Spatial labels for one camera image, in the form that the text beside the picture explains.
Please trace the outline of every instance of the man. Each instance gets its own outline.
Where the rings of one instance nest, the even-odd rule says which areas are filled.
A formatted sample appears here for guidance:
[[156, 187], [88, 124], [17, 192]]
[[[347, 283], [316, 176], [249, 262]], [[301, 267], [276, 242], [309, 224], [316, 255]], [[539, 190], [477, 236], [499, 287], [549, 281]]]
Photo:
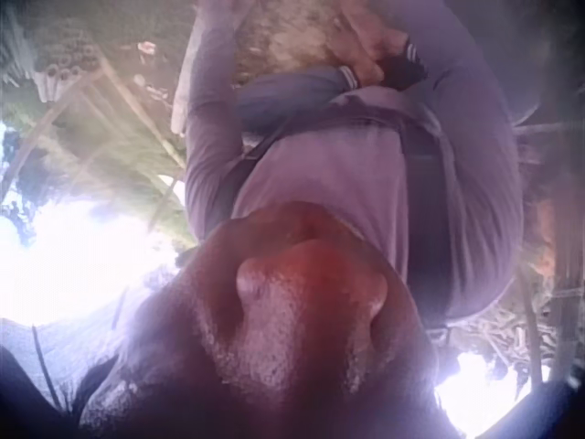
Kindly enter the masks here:
[[[457, 437], [425, 327], [505, 290], [522, 224], [515, 139], [482, 53], [441, 0], [376, 1], [406, 38], [348, 0], [353, 33], [332, 42], [345, 67], [236, 96], [231, 2], [201, 3], [186, 204], [203, 241], [82, 383], [75, 424], [98, 437]], [[355, 90], [409, 44], [426, 80]], [[242, 129], [264, 139], [243, 158]]]

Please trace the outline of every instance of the purple shirt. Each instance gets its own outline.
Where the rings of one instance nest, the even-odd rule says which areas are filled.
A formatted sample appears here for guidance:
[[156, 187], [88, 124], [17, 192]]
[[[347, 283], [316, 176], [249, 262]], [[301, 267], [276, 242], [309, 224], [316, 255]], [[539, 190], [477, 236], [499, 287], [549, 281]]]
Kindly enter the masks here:
[[[522, 236], [516, 141], [494, 75], [443, 2], [387, 3], [417, 46], [428, 79], [403, 93], [380, 87], [352, 93], [416, 118], [441, 139], [452, 253], [447, 317], [459, 319], [485, 309], [512, 277]], [[220, 6], [202, 14], [208, 25], [187, 120], [186, 204], [196, 236], [203, 236], [210, 202], [242, 150], [230, 85], [235, 40], [229, 14]], [[329, 209], [408, 279], [405, 162], [392, 129], [342, 126], [280, 140], [242, 187], [233, 217], [293, 200]]]

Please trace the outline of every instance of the strap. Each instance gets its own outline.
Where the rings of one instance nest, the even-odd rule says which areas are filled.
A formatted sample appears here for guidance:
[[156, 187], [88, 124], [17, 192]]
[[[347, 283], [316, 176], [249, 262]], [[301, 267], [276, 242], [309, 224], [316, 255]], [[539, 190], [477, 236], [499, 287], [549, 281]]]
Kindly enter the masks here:
[[452, 258], [441, 149], [432, 134], [402, 113], [366, 106], [351, 96], [343, 105], [329, 104], [289, 119], [224, 177], [207, 211], [205, 237], [231, 218], [239, 190], [278, 140], [339, 125], [369, 123], [390, 127], [400, 136], [409, 197], [409, 289], [425, 327], [442, 327], [451, 294]]

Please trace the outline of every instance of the nose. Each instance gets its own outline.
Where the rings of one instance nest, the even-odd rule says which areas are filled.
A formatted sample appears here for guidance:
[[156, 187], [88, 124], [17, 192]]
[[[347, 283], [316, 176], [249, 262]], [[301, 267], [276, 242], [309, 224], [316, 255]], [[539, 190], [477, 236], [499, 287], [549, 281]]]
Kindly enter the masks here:
[[382, 273], [358, 255], [320, 240], [246, 260], [238, 270], [237, 289], [245, 315], [262, 321], [292, 318], [297, 327], [313, 320], [369, 327], [388, 294]]

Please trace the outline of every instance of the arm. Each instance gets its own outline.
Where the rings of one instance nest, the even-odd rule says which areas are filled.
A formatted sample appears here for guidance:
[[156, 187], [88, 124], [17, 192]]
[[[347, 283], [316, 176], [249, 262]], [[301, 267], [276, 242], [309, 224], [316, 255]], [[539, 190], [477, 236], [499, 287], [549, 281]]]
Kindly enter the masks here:
[[504, 97], [480, 49], [442, 0], [380, 4], [409, 33], [428, 72], [426, 103], [453, 153], [455, 294], [481, 285], [484, 293], [469, 291], [481, 297], [460, 297], [462, 309], [481, 308], [495, 297], [489, 294], [498, 294], [487, 290], [504, 287], [522, 235], [516, 140]]
[[208, 205], [221, 179], [241, 156], [242, 141], [231, 77], [236, 41], [227, 2], [201, 2], [201, 45], [195, 56], [186, 121], [186, 210], [203, 236]]

